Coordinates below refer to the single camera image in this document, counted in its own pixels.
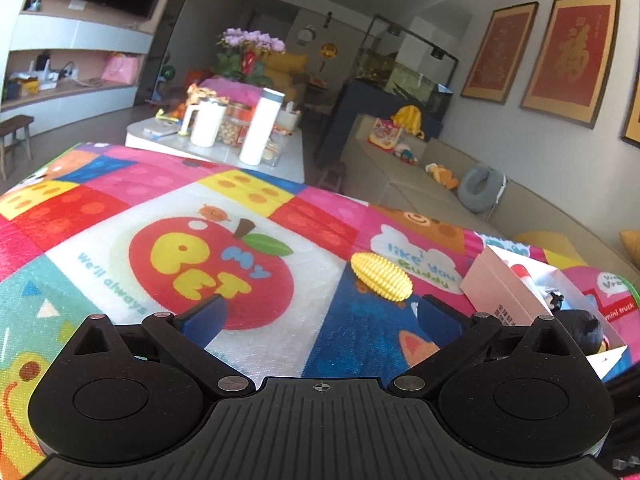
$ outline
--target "orange plush toy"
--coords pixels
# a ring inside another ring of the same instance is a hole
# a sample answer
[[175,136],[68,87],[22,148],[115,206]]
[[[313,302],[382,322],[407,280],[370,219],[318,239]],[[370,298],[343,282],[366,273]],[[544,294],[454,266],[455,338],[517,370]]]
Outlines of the orange plush toy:
[[441,164],[430,164],[424,169],[437,183],[442,184],[447,189],[456,189],[460,184],[460,181],[453,177],[451,171]]

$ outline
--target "toy box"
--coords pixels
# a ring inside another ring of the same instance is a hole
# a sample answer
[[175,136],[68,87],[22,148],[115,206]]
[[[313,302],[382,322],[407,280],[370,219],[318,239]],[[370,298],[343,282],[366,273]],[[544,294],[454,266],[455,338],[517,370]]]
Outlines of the toy box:
[[376,119],[369,134],[369,142],[387,152],[393,152],[402,131],[391,121]]
[[613,327],[578,288],[558,269],[526,256],[487,246],[474,260],[460,283],[477,312],[488,312],[504,324],[529,326],[537,316],[550,310],[529,289],[525,280],[511,270],[523,266],[537,286],[556,288],[574,309],[587,310],[602,324],[608,350],[587,356],[591,366],[603,378],[622,357],[626,345]]

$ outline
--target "chinese character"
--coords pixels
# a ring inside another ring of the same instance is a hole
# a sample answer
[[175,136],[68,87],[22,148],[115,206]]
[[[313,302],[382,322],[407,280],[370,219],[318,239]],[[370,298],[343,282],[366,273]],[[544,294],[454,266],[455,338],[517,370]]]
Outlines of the chinese character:
[[590,30],[591,25],[584,25],[580,30],[572,27],[567,39],[559,45],[562,54],[554,68],[560,79],[566,78],[569,83],[575,83],[584,74],[590,58],[587,50]]
[[513,25],[498,28],[491,43],[487,44],[490,57],[478,69],[478,76],[484,84],[502,83],[507,78],[507,52],[513,39],[513,29]]

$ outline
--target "aquarium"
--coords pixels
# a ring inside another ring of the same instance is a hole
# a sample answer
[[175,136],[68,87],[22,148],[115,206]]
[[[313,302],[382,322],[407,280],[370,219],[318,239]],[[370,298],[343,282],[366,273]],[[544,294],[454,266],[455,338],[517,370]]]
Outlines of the aquarium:
[[444,117],[452,97],[446,86],[371,49],[358,56],[353,78],[403,98],[437,121]]

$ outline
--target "ribbed black surface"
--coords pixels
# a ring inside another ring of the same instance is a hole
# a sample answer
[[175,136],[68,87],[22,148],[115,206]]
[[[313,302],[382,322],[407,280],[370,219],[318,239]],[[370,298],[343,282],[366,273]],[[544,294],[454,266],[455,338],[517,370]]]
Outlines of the ribbed black surface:
[[302,379],[269,379],[251,397],[221,401],[194,438],[151,462],[98,469],[51,458],[28,478],[614,479],[591,458],[523,468],[478,456],[440,427],[426,403],[390,396],[375,380]]

